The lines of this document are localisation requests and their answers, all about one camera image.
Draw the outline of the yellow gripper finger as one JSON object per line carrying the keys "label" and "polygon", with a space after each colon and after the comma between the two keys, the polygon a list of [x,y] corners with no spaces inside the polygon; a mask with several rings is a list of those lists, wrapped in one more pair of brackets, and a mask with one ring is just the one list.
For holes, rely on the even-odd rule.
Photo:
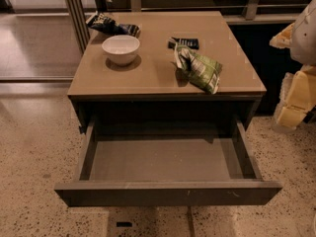
{"label": "yellow gripper finger", "polygon": [[296,128],[306,117],[306,113],[284,106],[276,107],[276,123],[288,128]]}
{"label": "yellow gripper finger", "polygon": [[292,29],[294,24],[288,25],[270,40],[270,46],[275,48],[290,48]]}

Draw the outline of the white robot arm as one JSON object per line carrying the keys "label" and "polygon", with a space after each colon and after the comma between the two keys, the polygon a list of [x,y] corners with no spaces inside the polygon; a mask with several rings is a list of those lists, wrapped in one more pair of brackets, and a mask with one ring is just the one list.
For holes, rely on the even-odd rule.
{"label": "white robot arm", "polygon": [[316,106],[316,0],[274,36],[270,46],[288,48],[291,59],[302,65],[294,74],[285,73],[274,113],[274,129],[289,132],[296,130]]}

